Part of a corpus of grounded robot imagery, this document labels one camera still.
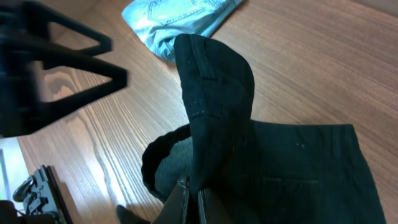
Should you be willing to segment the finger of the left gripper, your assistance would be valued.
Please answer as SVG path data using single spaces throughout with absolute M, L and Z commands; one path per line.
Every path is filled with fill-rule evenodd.
M 98 45 L 78 50 L 81 54 L 96 56 L 112 50 L 112 40 L 108 36 L 54 11 L 42 3 L 26 1 L 22 4 L 22 12 L 26 19 L 27 30 L 34 36 L 50 43 L 52 43 L 52 38 L 49 24 L 53 22 L 98 42 Z
M 40 100 L 29 66 L 33 60 L 97 73 L 111 81 L 57 101 L 44 102 Z M 74 50 L 8 47 L 1 52 L 1 135 L 8 138 L 32 134 L 126 85 L 127 70 Z

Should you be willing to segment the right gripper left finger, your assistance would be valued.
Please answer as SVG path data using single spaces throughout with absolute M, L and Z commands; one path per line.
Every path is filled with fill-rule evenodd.
M 162 210 L 152 224 L 187 224 L 189 208 L 189 181 L 178 179 Z

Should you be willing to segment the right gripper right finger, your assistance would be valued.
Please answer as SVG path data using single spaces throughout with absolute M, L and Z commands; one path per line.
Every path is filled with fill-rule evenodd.
M 210 188 L 198 193 L 198 214 L 201 224 L 233 224 L 219 196 Z

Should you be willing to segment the black shorts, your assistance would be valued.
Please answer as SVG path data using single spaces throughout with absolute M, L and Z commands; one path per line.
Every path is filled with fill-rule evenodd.
M 251 119 L 254 76 L 222 42 L 174 43 L 188 124 L 142 157 L 147 190 L 165 202 L 179 178 L 190 197 L 213 190 L 235 223 L 384 223 L 376 185 L 351 124 Z

